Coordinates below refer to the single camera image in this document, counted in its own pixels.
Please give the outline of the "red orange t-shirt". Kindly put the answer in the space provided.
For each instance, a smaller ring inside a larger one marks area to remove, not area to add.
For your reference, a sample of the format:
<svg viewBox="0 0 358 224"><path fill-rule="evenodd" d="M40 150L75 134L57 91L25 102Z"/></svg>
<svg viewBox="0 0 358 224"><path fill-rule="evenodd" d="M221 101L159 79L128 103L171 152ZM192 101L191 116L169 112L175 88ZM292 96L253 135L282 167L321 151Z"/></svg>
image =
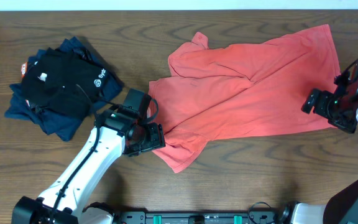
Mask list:
<svg viewBox="0 0 358 224"><path fill-rule="evenodd" d="M301 107L312 89L333 91L340 73L327 24L218 49L197 33L168 56L168 67L169 77L149 83L157 101L150 111L166 142L155 154L176 173L210 141L328 128Z"/></svg>

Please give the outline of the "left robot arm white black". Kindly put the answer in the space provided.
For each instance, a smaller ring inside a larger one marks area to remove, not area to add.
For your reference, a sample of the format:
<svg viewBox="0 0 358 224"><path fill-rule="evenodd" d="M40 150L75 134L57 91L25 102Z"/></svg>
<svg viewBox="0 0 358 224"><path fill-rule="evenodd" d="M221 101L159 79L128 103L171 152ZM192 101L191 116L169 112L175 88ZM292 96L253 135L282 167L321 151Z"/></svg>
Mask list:
<svg viewBox="0 0 358 224"><path fill-rule="evenodd" d="M121 156L165 147L162 125L145 113L119 106L96 116L85 145L63 174L36 199L22 197L12 223L114 223L114 213L88 199Z"/></svg>

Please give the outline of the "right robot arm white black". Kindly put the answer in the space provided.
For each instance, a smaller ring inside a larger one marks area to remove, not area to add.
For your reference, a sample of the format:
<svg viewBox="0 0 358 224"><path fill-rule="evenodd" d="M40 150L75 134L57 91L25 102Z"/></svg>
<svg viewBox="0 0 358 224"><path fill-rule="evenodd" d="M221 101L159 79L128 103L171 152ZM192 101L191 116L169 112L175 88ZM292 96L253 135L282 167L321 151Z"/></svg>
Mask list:
<svg viewBox="0 0 358 224"><path fill-rule="evenodd" d="M358 130L358 59L334 79L334 92L313 89L302 106L305 113L318 114L349 134ZM358 179L323 205L289 203L278 223L358 224Z"/></svg>

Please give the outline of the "navy blue folded shirt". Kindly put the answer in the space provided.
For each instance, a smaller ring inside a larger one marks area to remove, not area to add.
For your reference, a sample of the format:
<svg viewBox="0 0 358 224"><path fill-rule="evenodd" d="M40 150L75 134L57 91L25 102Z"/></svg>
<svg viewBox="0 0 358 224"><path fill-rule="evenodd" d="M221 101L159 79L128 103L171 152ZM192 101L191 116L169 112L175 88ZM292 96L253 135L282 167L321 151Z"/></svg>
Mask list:
<svg viewBox="0 0 358 224"><path fill-rule="evenodd" d="M53 50L69 52L74 48L85 48L90 52L92 60L95 61L97 65L104 67L110 72L109 78L102 87L100 95L95 97L94 102L91 104L89 114L87 115L89 116L93 113L93 111L101 109L106 102L112 100L120 94L123 85L116 78L116 74L111 67L104 64L99 55L96 55L91 50L87 49L86 45L83 44L77 37L65 39L59 47ZM28 58L26 62L27 72L35 63L37 63L37 61L46 53L48 49L52 48L40 49L35 55ZM9 86L12 91L12 97L10 100L10 106L4 114L5 117L31 121L34 124L39 125L45 134L56 134L62 141L71 140L86 116L83 119L72 118L31 103L29 100L25 99L22 94L22 79L23 78L21 77L21 81L19 83L13 83Z"/></svg>

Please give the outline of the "black folded shirt with logo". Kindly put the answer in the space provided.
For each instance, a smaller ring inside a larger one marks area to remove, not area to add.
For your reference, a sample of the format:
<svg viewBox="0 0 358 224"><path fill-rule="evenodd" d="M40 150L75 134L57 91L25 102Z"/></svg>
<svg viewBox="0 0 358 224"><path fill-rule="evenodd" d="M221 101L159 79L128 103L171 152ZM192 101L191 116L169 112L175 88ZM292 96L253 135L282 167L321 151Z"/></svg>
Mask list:
<svg viewBox="0 0 358 224"><path fill-rule="evenodd" d="M109 75L85 48L69 52L48 49L24 75L22 94L42 108L83 119Z"/></svg>

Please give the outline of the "orange folded garment in pile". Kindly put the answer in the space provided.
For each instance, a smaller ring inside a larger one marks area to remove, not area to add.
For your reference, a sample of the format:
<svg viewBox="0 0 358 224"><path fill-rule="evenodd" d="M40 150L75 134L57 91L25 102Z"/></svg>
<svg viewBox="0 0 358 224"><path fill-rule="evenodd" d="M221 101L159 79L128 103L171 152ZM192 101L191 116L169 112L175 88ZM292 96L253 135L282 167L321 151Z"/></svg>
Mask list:
<svg viewBox="0 0 358 224"><path fill-rule="evenodd" d="M24 78L26 73L27 73L27 63L23 63L21 65L21 77Z"/></svg>

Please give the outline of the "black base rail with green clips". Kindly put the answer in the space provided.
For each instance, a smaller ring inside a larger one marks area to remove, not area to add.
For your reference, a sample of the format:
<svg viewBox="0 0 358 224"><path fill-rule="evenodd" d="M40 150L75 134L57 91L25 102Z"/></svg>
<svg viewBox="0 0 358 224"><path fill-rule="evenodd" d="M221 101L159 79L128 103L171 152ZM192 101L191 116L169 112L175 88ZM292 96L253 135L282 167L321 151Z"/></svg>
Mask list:
<svg viewBox="0 0 358 224"><path fill-rule="evenodd" d="M291 205L276 210L257 202L244 212L148 212L113 210L105 203L93 203L83 211L80 223L111 224L279 224L289 223Z"/></svg>

